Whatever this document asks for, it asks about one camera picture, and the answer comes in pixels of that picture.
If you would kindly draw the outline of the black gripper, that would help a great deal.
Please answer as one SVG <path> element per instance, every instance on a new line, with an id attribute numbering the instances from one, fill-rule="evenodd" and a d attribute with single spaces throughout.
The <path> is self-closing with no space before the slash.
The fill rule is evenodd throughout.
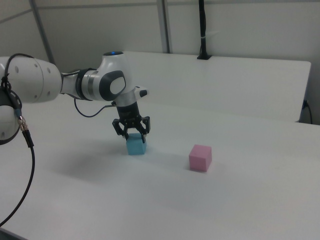
<path id="1" fill-rule="evenodd" d="M 147 134 L 151 130 L 151 118 L 149 116 L 141 117 L 137 102 L 128 106 L 117 106 L 116 109 L 119 119 L 114 119 L 112 125 L 117 135 L 127 140 L 129 138 L 128 128 L 135 128 L 138 129 L 142 142 L 145 143 Z"/>

